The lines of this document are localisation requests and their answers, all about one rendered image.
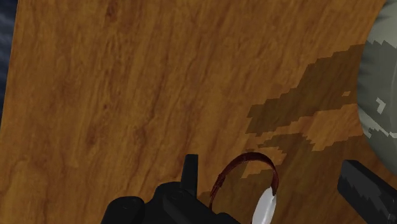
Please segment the brown wooden table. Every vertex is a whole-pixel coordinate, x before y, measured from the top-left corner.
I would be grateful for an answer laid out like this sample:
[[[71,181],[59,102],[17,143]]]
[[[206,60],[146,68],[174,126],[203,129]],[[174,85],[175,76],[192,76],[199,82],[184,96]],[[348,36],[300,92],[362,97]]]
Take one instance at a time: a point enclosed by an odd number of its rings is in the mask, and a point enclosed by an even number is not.
[[[385,0],[20,0],[0,130],[0,224],[100,224],[196,153],[198,198],[229,161],[268,155],[272,224],[364,224],[342,161],[397,188],[356,105]]]

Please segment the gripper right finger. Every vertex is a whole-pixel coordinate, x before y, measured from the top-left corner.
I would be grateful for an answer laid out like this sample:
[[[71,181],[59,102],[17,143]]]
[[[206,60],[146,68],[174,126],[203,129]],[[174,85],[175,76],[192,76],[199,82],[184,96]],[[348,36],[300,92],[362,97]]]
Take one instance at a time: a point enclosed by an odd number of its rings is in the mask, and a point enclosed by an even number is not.
[[[357,160],[344,160],[337,190],[367,224],[397,224],[397,190]]]

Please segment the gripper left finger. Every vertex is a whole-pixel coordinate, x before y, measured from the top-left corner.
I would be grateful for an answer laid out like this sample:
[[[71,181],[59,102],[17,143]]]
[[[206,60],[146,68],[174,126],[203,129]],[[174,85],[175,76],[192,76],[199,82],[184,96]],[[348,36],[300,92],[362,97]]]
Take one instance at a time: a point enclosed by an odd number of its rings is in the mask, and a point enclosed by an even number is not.
[[[198,158],[187,154],[181,180],[159,185],[149,202],[136,196],[111,201],[101,224],[205,224],[205,205],[197,200]]]

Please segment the dark red and white object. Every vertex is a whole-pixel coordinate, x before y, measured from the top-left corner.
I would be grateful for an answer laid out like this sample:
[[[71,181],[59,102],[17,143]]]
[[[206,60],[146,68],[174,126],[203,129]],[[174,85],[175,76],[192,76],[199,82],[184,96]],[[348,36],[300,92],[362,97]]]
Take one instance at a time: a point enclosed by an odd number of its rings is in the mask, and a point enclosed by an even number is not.
[[[218,175],[211,193],[209,201],[209,209],[212,211],[212,204],[216,197],[218,190],[224,183],[226,176],[238,165],[244,162],[260,161],[266,163],[272,169],[273,176],[270,187],[267,188],[261,195],[256,208],[253,213],[251,224],[270,224],[275,212],[277,204],[277,189],[279,186],[279,176],[273,161],[266,155],[258,152],[247,152],[235,157]]]

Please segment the grey green rounded thing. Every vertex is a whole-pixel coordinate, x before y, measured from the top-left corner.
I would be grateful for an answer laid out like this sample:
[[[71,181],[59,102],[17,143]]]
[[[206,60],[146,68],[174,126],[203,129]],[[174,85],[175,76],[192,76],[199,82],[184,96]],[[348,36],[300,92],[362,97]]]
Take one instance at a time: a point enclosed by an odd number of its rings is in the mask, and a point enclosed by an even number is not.
[[[368,35],[357,93],[363,133],[384,166],[397,175],[397,0],[386,0]]]

